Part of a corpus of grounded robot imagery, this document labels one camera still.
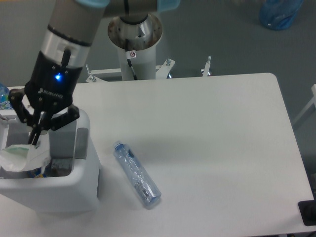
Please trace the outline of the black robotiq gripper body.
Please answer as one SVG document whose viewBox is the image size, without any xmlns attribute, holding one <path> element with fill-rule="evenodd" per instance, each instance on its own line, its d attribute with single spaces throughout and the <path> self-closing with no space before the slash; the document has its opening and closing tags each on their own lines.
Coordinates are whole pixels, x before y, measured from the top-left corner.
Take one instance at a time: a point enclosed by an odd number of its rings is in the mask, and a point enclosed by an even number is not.
<svg viewBox="0 0 316 237">
<path fill-rule="evenodd" d="M 73 103 L 73 92 L 82 68 L 71 68 L 71 52 L 65 50 L 59 63 L 42 52 L 38 54 L 31 79 L 24 91 L 31 107 L 41 112 L 57 113 Z"/>
</svg>

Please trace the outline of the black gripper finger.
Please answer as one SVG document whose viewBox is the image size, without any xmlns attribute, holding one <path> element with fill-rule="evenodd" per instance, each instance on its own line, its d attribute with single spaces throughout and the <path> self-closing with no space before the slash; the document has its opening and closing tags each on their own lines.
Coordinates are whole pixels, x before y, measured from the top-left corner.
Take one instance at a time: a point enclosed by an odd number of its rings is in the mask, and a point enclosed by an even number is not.
<svg viewBox="0 0 316 237">
<path fill-rule="evenodd" d="M 39 121 L 43 107 L 43 99 L 41 97 L 38 98 L 36 106 L 34 107 L 34 113 L 31 115 L 22 102 L 24 96 L 24 89 L 12 89 L 9 92 L 8 98 L 20 121 L 32 129 L 28 144 L 36 145 L 41 133 Z"/>
<path fill-rule="evenodd" d="M 41 134 L 45 134 L 48 130 L 56 131 L 65 125 L 79 118 L 79 108 L 75 105 L 70 105 L 67 111 L 57 117 L 53 117 L 58 113 L 58 105 L 51 105 L 47 112 L 41 116 L 40 111 L 34 111 L 34 123 L 31 131 L 31 145 L 36 145 Z"/>
</svg>

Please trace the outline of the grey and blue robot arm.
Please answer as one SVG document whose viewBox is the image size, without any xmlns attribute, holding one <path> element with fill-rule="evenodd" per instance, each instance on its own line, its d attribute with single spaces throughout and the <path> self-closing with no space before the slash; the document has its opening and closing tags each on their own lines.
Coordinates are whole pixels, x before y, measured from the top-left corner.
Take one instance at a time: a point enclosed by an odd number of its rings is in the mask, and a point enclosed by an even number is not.
<svg viewBox="0 0 316 237">
<path fill-rule="evenodd" d="M 177 0 L 58 0 L 49 20 L 31 79 L 12 89 L 9 101 L 20 121 L 31 128 L 28 143 L 79 118 L 73 92 L 103 18 L 112 19 L 108 33 L 124 51 L 133 78 L 131 53 L 153 46 L 161 36 L 155 12 L 174 10 Z"/>
</svg>

